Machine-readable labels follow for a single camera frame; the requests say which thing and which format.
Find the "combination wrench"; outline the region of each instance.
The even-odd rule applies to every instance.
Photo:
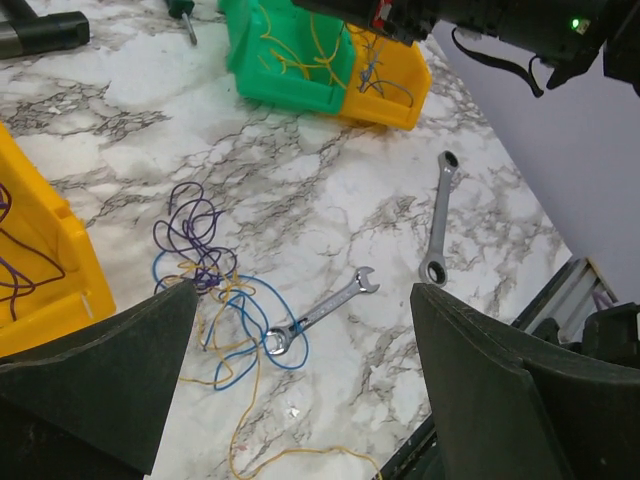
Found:
[[[361,293],[377,292],[380,285],[372,285],[367,277],[373,272],[374,270],[371,267],[357,268],[353,278],[344,288],[317,304],[298,318],[294,324],[289,327],[273,327],[267,330],[267,337],[274,337],[276,342],[276,346],[269,349],[269,353],[271,355],[284,355],[298,335],[313,327],[338,307]]]
[[[444,261],[444,234],[447,231],[451,181],[458,169],[458,159],[453,153],[445,151],[438,155],[438,165],[440,165],[440,180],[431,221],[429,247],[424,260],[422,260],[418,268],[418,274],[423,283],[432,283],[439,287],[444,287],[449,278]]]

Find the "wire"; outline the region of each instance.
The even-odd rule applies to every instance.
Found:
[[[175,207],[178,199],[194,188],[195,198]],[[155,293],[161,285],[166,286],[167,280],[175,277],[168,275],[158,278],[158,262],[167,253],[175,253],[189,265],[197,266],[189,270],[193,274],[189,279],[199,295],[205,295],[211,287],[219,285],[223,276],[232,275],[238,266],[236,254],[229,248],[211,245],[216,235],[218,219],[223,213],[210,199],[205,198],[204,187],[198,182],[183,182],[171,190],[169,221],[158,220],[153,225],[153,239],[161,250],[152,266],[156,280]],[[227,260],[230,267],[220,273],[223,259]]]
[[[591,296],[593,297],[593,302],[596,304],[596,309],[598,311],[602,311],[602,310],[605,310],[607,308],[613,308],[614,307],[613,302],[604,293],[593,292],[591,294]]]
[[[5,220],[7,215],[9,215],[9,212],[11,211],[12,206],[13,206],[13,198],[11,197],[9,190],[7,190],[4,184],[0,183],[0,225]],[[11,235],[9,232],[7,232],[4,228],[0,227],[0,234],[7,237],[11,242],[18,245],[20,248],[27,250],[28,252],[33,253],[34,255],[39,256],[40,258],[45,260],[47,263],[52,265],[59,272],[58,276],[55,276],[40,282],[34,282],[30,278],[28,278],[25,274],[21,273],[16,268],[14,268],[11,264],[9,264],[9,262],[7,262],[3,257],[0,257],[0,265],[2,265],[7,270],[7,272],[9,272],[9,275],[11,275],[11,279],[13,280],[13,283],[0,282],[0,287],[12,289],[11,295],[0,298],[0,302],[5,302],[9,300],[9,311],[11,313],[11,319],[15,322],[18,320],[18,316],[16,314],[16,305],[15,305],[16,300],[18,298],[31,295],[32,293],[35,292],[35,290],[38,287],[41,287],[43,285],[46,285],[48,283],[52,283],[58,280],[62,280],[63,278],[66,277],[66,272],[53,259],[45,255],[44,253],[40,252],[39,250],[21,242],[20,240],[15,238],[13,235]]]
[[[178,209],[173,214],[173,216],[171,216],[172,205],[176,196],[176,190],[185,185],[187,185],[187,187],[189,185],[197,185],[200,189],[200,195],[195,202],[189,201],[189,202],[186,202],[183,206],[178,207]],[[201,294],[205,294],[205,293],[208,294],[210,298],[212,298],[215,302],[220,304],[220,308],[216,313],[215,317],[213,318],[211,325],[209,326],[207,337],[206,337],[206,340],[204,341],[202,337],[205,330],[205,321],[202,315],[200,314],[200,312],[196,313],[196,317],[198,321],[198,325],[197,325],[198,344],[205,351],[213,350],[218,355],[220,360],[216,367],[213,381],[202,380],[199,378],[180,377],[181,381],[197,383],[204,386],[213,386],[214,390],[222,391],[222,390],[231,388],[240,380],[242,380],[246,375],[248,375],[249,372],[251,372],[251,370],[253,370],[254,368],[256,369],[256,377],[255,377],[253,393],[251,395],[251,403],[249,407],[242,414],[233,432],[231,441],[229,442],[228,461],[229,461],[229,466],[233,475],[235,476],[236,479],[239,479],[239,480],[253,479],[267,465],[275,462],[276,460],[282,458],[285,455],[292,454],[292,453],[328,454],[332,452],[343,452],[343,453],[352,455],[356,458],[365,459],[368,462],[370,462],[377,472],[377,478],[379,480],[382,480],[382,474],[380,472],[380,468],[378,467],[378,464],[372,457],[370,457],[369,455],[356,453],[348,449],[347,447],[343,447],[343,446],[333,446],[333,447],[322,449],[322,450],[312,449],[312,448],[286,449],[280,452],[279,454],[275,455],[274,457],[269,458],[264,462],[262,462],[256,469],[254,469],[254,471],[249,476],[242,477],[237,472],[234,464],[234,445],[236,443],[240,430],[242,429],[247,417],[249,416],[249,413],[251,412],[251,410],[253,410],[256,404],[259,380],[260,380],[260,374],[261,374],[261,368],[262,368],[262,363],[261,363],[262,356],[261,356],[260,350],[261,349],[264,350],[264,353],[267,355],[267,358],[279,368],[286,369],[286,370],[298,370],[306,364],[309,358],[310,348],[309,348],[309,341],[307,339],[307,336],[303,331],[300,331],[300,336],[302,337],[305,345],[305,354],[302,361],[298,365],[294,365],[294,366],[283,365],[277,360],[275,360],[273,355],[269,353],[269,350],[266,345],[266,338],[267,338],[266,334],[267,334],[267,331],[269,330],[269,325],[270,325],[269,318],[265,313],[264,309],[253,298],[253,296],[257,292],[257,289],[251,284],[255,283],[262,287],[265,287],[268,291],[270,291],[273,295],[275,295],[276,298],[280,301],[280,303],[284,307],[287,313],[287,316],[290,317],[294,325],[298,325],[296,318],[293,312],[291,311],[291,308],[282,297],[282,295],[273,286],[271,286],[269,283],[267,283],[266,281],[258,277],[251,276],[251,275],[240,275],[237,272],[237,269],[236,269],[237,257],[235,256],[235,254],[233,255],[233,268],[229,270],[227,273],[221,273],[220,267],[217,261],[211,261],[211,256],[209,255],[209,252],[212,247],[209,247],[209,243],[213,240],[215,236],[215,230],[216,230],[215,222],[219,218],[219,215],[222,212],[217,212],[215,207],[213,207],[213,204],[210,201],[205,201],[205,204],[210,208],[208,210],[205,210],[205,213],[195,214],[194,212],[199,202],[204,201],[203,194],[204,194],[203,187],[200,184],[197,184],[195,182],[186,182],[185,184],[180,184],[172,190],[170,201],[169,201],[169,215],[171,216],[171,220],[169,222],[159,220],[158,222],[156,222],[153,228],[154,239],[156,240],[156,244],[158,244],[158,246],[161,248],[161,251],[160,253],[158,253],[158,255],[156,256],[156,258],[152,263],[151,272],[156,282],[156,290],[166,289],[170,285],[176,282],[187,280],[187,281],[194,282],[196,286],[199,285],[201,289],[200,291]],[[191,212],[189,212],[189,214],[187,215],[187,219],[182,221],[181,223],[182,231],[177,231],[175,228],[172,227],[172,225],[177,220],[178,213],[185,207],[185,205],[187,206],[196,205],[196,206],[194,206]],[[198,218],[206,218],[211,220],[212,222],[212,224],[205,229],[205,234],[195,235],[194,224],[196,223],[196,219]],[[167,238],[168,238],[168,242],[171,245],[171,248],[165,248],[159,242],[158,235],[157,235],[158,225],[164,225],[167,228]],[[173,242],[170,237],[171,233],[176,234],[178,238],[186,241],[189,245],[191,245],[191,248],[178,248],[175,242]],[[209,264],[193,263],[191,260],[189,260],[189,257],[186,255],[187,252],[190,252],[192,250],[198,253],[200,260],[209,260],[211,262]],[[157,272],[158,264],[160,259],[162,259],[162,257],[164,257],[167,253],[180,255],[186,260],[178,264],[178,268],[181,270],[181,273],[166,275],[162,278],[159,278],[159,275]],[[248,303],[251,304],[253,307],[255,307],[258,313],[262,316],[262,320],[264,322],[263,325],[261,325],[258,321],[256,321],[254,316],[249,313],[247,309]],[[223,313],[227,310],[227,308],[231,308],[240,313],[240,321],[242,324],[242,329],[244,330],[244,333],[246,334],[247,338],[240,342],[219,346],[216,339],[216,334],[217,334],[216,325],[220,321]],[[254,335],[253,332],[251,331],[249,327],[249,323],[247,323],[247,321],[251,325],[253,325],[255,329],[257,329],[257,332],[258,332],[257,338],[256,338],[256,335]],[[246,348],[245,345],[248,343],[252,343],[252,345],[249,348]],[[227,352],[227,351],[232,351],[232,353],[223,355],[223,352]],[[236,375],[229,361],[235,357],[241,357],[241,356],[244,357],[251,354],[255,355],[251,364],[247,368],[245,368],[240,374]],[[219,378],[220,371],[223,367],[226,368],[228,375],[225,376],[225,378],[220,379]]]
[[[525,70],[520,65],[510,60],[492,57],[482,52],[475,52],[473,50],[469,50],[468,48],[463,46],[458,40],[458,38],[456,37],[457,31],[458,31],[458,27],[455,27],[453,30],[451,30],[451,40],[453,41],[454,45],[458,48],[458,50],[464,53],[467,57],[471,58],[472,60],[475,60],[476,62],[480,62],[483,65],[486,65],[487,67],[498,68],[500,70],[511,72],[514,75],[517,75],[522,80],[524,80],[527,83],[527,85],[529,85],[529,88],[531,89],[533,96],[536,98],[540,98],[542,95],[544,95],[544,90],[542,90],[538,86],[538,82],[536,81],[535,76],[533,75],[533,61],[536,60],[537,56],[534,56],[531,60],[529,60],[529,70]]]
[[[253,408],[256,405],[256,399],[258,397],[258,387],[259,387],[259,383],[260,383],[260,371],[261,371],[261,361],[260,361],[260,349],[258,347],[258,341],[255,338],[251,339],[254,343],[254,351],[256,352],[256,364],[257,364],[257,371],[256,371],[256,379],[255,379],[255,383],[254,383],[254,387],[253,387],[253,393],[251,394],[251,403],[249,404],[249,406],[247,407],[247,409],[244,411],[244,413],[242,414],[242,416],[240,417],[240,420],[238,421],[238,424],[236,425],[236,428],[233,432],[233,435],[231,436],[231,441],[229,442],[229,455],[228,455],[228,460],[229,460],[229,467],[231,468],[231,473],[233,474],[233,476],[236,478],[236,480],[251,480],[253,478],[256,478],[258,476],[258,474],[268,465],[276,462],[277,460],[279,460],[280,458],[284,457],[285,455],[290,455],[293,453],[307,453],[307,454],[316,454],[316,455],[326,455],[328,453],[333,453],[333,452],[342,452],[342,453],[346,453],[348,455],[352,455],[356,458],[360,458],[363,460],[367,460],[369,463],[371,463],[371,465],[373,465],[373,468],[375,468],[376,470],[376,478],[378,480],[383,480],[382,479],[382,472],[380,471],[380,467],[378,466],[377,462],[375,461],[375,459],[373,457],[371,457],[370,455],[365,455],[362,453],[356,453],[353,450],[350,450],[347,447],[343,447],[341,445],[336,445],[333,447],[329,447],[329,448],[324,448],[324,449],[315,449],[315,448],[287,448],[285,450],[282,450],[280,453],[278,453],[277,455],[274,455],[273,457],[265,460],[264,462],[262,462],[260,465],[258,465],[256,468],[254,468],[252,470],[252,472],[249,475],[246,476],[242,476],[240,473],[238,473],[236,467],[235,467],[235,463],[234,463],[234,445],[238,439],[238,435],[240,434],[240,431],[242,430],[242,427],[244,426],[245,421],[247,420],[247,417],[249,416],[249,414],[251,413],[251,411],[253,410]]]
[[[190,273],[189,270],[203,268],[202,266],[197,266],[197,265],[187,266],[184,264],[180,264],[179,267],[182,269],[186,268],[186,271],[184,272],[184,274],[175,275],[173,279],[169,281],[170,284],[174,281],[180,281],[180,279],[189,279],[189,275],[188,275]],[[232,278],[224,277],[224,284],[222,287],[212,287],[211,291],[209,292],[209,293],[217,292],[217,295],[211,295],[211,296],[216,302],[221,304],[221,307],[216,313],[213,321],[211,322],[206,340],[204,341],[202,340],[202,334],[205,329],[204,319],[200,314],[198,314],[198,329],[197,329],[198,343],[203,348],[203,350],[214,351],[220,359],[220,362],[218,363],[215,369],[214,379],[213,381],[207,381],[207,380],[201,380],[197,378],[182,377],[181,380],[186,382],[199,383],[201,385],[213,386],[214,389],[217,391],[227,390],[228,388],[231,388],[240,380],[242,380],[242,378],[244,378],[255,367],[255,361],[252,364],[250,364],[242,373],[236,375],[233,368],[229,364],[229,360],[235,357],[251,354],[254,352],[254,348],[251,347],[249,349],[235,351],[226,356],[222,355],[222,352],[240,348],[241,346],[250,342],[251,338],[254,338],[252,332],[248,327],[247,321],[249,321],[258,329],[258,332],[259,332],[258,337],[260,339],[259,344],[262,345],[262,348],[264,349],[265,354],[267,355],[267,358],[271,361],[271,363],[273,363],[277,367],[282,368],[284,370],[298,370],[304,367],[304,365],[307,363],[307,360],[309,358],[310,346],[309,346],[309,340],[306,334],[302,331],[300,332],[300,336],[304,342],[305,353],[304,353],[303,359],[300,361],[299,364],[293,365],[293,366],[284,365],[279,361],[277,361],[275,357],[269,353],[269,350],[266,344],[267,331],[270,328],[269,318],[265,313],[264,309],[260,306],[260,304],[255,299],[252,298],[253,295],[255,295],[256,293],[256,289],[253,286],[251,286],[249,282],[258,283],[266,287],[272,294],[274,294],[276,298],[280,301],[282,306],[284,307],[287,313],[287,316],[290,317],[291,321],[294,324],[296,324],[296,319],[293,312],[291,311],[291,308],[286,303],[282,295],[280,295],[280,293],[278,293],[278,291],[274,287],[272,287],[269,283],[265,282],[260,278],[250,276],[250,275],[240,275],[234,272]],[[164,283],[161,284],[161,288],[163,289],[167,288],[167,286],[168,285]],[[248,312],[247,301],[249,301],[258,310],[259,314],[262,316],[262,320],[264,322],[263,325],[258,323],[258,321],[256,321],[254,317]],[[240,312],[241,325],[245,334],[247,335],[247,338],[243,341],[240,341],[234,344],[219,346],[216,340],[216,333],[217,333],[216,325],[218,324],[220,318],[222,317],[223,313],[226,311],[228,307]],[[227,370],[228,375],[220,379],[219,378],[220,371],[222,368],[225,368]]]
[[[321,57],[313,58],[313,60],[317,62],[317,65],[307,65],[307,64],[304,64],[302,60],[300,60],[300,57],[298,57],[298,55],[291,49],[291,47],[287,46],[282,40],[271,35],[272,24],[271,24],[271,18],[269,17],[269,13],[262,5],[259,4],[259,7],[260,7],[260,10],[262,10],[262,13],[264,14],[265,20],[267,22],[267,31],[262,35],[260,35],[260,38],[265,40],[271,40],[277,43],[281,48],[283,48],[289,55],[293,57],[293,60],[291,60],[279,54],[274,49],[269,50],[269,53],[271,53],[271,55],[273,55],[281,63],[282,74],[286,73],[287,66],[296,67],[301,70],[302,76],[304,77],[305,80],[311,80],[309,69],[322,68],[322,69],[326,69],[329,72],[329,82],[328,82],[329,85],[331,85],[335,81],[340,87],[346,90],[347,86],[344,84],[342,80],[340,80],[340,78],[335,74],[335,72],[331,67],[331,63],[335,60],[336,55],[340,50],[340,42],[342,40],[342,31],[344,29],[344,23],[342,24],[340,31],[338,32],[338,35],[336,37],[336,45],[335,45],[334,51],[331,54],[331,56],[327,58],[322,48],[322,45],[320,44],[320,40],[318,39],[318,35],[316,33],[315,16],[313,13],[310,14],[311,36],[313,38],[315,46],[318,49],[318,52],[320,53]],[[271,70],[267,62],[262,57],[258,56],[258,59],[267,68],[267,70]]]
[[[359,75],[360,86],[358,87],[358,90],[360,91],[360,93],[366,93],[370,88],[373,88],[376,92],[380,94],[382,98],[386,98],[382,85],[383,84],[390,85],[407,94],[407,97],[409,98],[409,108],[412,108],[415,103],[415,99],[414,99],[413,93],[411,93],[411,91],[408,88],[406,88],[404,85],[401,85],[397,82],[381,79],[380,76],[378,75],[376,66],[382,65],[382,62],[379,60],[379,57],[380,57],[380,54],[382,53],[382,49],[386,44],[386,39],[383,39],[382,45],[380,46],[379,49],[376,50],[375,48],[376,43],[380,38],[378,35],[374,35],[373,41],[372,41],[371,36],[373,34],[371,34],[370,32],[365,33],[363,29],[352,30],[349,26],[347,26],[347,30],[349,31],[349,33],[351,33],[352,36],[353,35],[360,36],[365,41],[364,47],[367,50],[367,65],[360,72],[360,75]]]
[[[529,60],[529,68],[527,69],[527,72],[529,73],[529,78],[531,78],[534,85],[538,86],[538,80],[536,79],[535,73],[533,73],[533,62],[535,62],[536,60],[540,60],[541,62],[544,61],[540,55],[534,55]]]

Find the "marble countertop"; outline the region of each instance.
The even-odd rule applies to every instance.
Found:
[[[378,293],[353,299],[310,331],[304,369],[265,364],[237,442],[245,473],[296,446],[345,445],[382,465],[429,414],[408,300],[444,149],[460,159],[447,291],[510,321],[569,258],[433,40],[423,46],[434,83],[418,127],[352,128],[239,98],[215,1],[197,2],[197,48],[162,0],[30,3],[40,14],[81,10],[92,41],[1,62],[0,120],[87,222],[119,310],[153,291],[151,229],[182,181],[204,184],[226,210],[216,241],[234,248],[242,272],[268,280],[297,313],[342,286],[356,266],[376,270]],[[216,364],[192,342],[183,371],[210,377]],[[249,378],[219,393],[179,383],[151,478],[231,478],[229,441],[252,388]],[[346,455],[296,455],[259,478],[373,473]]]

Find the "black device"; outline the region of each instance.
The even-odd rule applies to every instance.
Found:
[[[151,474],[197,305],[195,288],[182,282],[0,358],[0,478]]]
[[[69,50],[89,43],[82,12],[39,17],[25,0],[0,0],[9,20],[0,23],[0,59]]]
[[[637,306],[594,314],[585,336],[597,339],[583,342],[583,354],[487,317],[433,285],[414,286],[411,311],[433,410],[421,428],[435,422],[437,440],[422,432],[424,445],[405,455],[411,465],[385,467],[385,479],[637,476],[640,371],[623,366],[637,358],[630,348],[637,328],[629,328]]]
[[[554,68],[547,88],[585,73],[604,46],[604,75],[633,85],[640,95],[640,0],[292,0],[302,8],[333,16],[407,45],[427,38],[440,20],[496,37],[532,52]],[[534,95],[531,64],[472,52],[485,65],[525,79]]]

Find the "green storage bin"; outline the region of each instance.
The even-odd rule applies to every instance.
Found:
[[[235,74],[240,95],[290,110],[340,112],[346,91],[332,80],[329,70],[308,68],[307,79],[303,69],[289,61],[294,60],[291,52],[305,65],[318,65],[314,58],[322,58],[311,31],[313,15],[318,43],[325,57],[331,57],[336,50],[340,34],[331,69],[348,85],[355,49],[341,20],[312,14],[294,6],[291,0],[220,0],[219,6],[227,16],[231,43],[227,67]],[[264,38],[266,34],[280,40],[288,49],[272,38]],[[288,59],[285,67],[273,52]]]

